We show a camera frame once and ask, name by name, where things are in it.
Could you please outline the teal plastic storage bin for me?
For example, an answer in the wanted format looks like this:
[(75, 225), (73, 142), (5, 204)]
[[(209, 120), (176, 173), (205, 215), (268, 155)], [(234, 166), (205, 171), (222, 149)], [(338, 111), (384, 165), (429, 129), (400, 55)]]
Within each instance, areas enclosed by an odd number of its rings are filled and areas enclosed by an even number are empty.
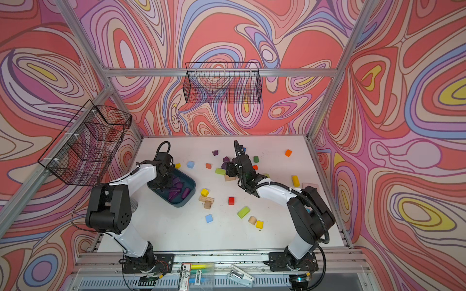
[[(161, 197), (167, 203), (169, 203), (171, 206), (180, 208), (186, 205), (187, 202), (195, 194), (196, 183), (191, 177), (187, 176), (187, 174), (181, 172), (178, 169), (174, 169), (173, 171), (173, 179), (175, 177), (179, 177), (184, 183), (184, 186), (182, 189), (177, 189), (177, 188), (174, 188), (173, 186), (170, 189), (150, 189), (150, 188), (149, 189), (152, 190), (154, 193), (156, 193), (159, 197)], [(184, 189), (186, 189), (187, 187), (191, 189), (191, 192), (184, 200), (182, 200), (182, 193)], [(180, 192), (180, 194), (172, 202), (168, 201), (170, 191)]]

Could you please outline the light purple brick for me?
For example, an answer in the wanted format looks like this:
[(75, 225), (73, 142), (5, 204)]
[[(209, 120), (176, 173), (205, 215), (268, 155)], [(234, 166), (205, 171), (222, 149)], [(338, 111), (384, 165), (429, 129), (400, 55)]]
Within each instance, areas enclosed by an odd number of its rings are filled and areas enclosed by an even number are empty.
[(184, 183), (182, 182), (182, 180), (179, 177), (175, 177), (172, 180), (172, 184), (173, 184), (173, 187), (177, 188), (177, 189), (182, 189), (183, 186), (184, 186)]

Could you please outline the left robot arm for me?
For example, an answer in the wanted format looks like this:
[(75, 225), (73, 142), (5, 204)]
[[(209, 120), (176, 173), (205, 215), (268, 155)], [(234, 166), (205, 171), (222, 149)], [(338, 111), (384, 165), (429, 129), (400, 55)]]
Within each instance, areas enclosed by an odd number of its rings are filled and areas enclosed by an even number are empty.
[(123, 267), (136, 272), (155, 272), (157, 259), (152, 244), (131, 223), (137, 209), (132, 195), (147, 184), (155, 190), (172, 187), (175, 165), (170, 150), (171, 143), (162, 142), (153, 160), (144, 160), (132, 172), (91, 190), (86, 226), (108, 234), (122, 248)]

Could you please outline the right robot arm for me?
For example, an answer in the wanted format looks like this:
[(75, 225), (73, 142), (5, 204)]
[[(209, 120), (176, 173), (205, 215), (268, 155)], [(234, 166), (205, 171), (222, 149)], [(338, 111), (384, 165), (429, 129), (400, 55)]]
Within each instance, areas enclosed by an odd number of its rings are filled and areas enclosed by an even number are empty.
[(234, 150), (235, 157), (226, 166), (227, 175), (238, 178), (238, 186), (244, 192), (286, 207), (296, 230), (284, 251), (269, 253), (265, 264), (273, 272), (317, 271), (314, 251), (330, 242), (329, 230), (336, 223), (326, 202), (315, 187), (292, 188), (259, 174), (237, 140)]

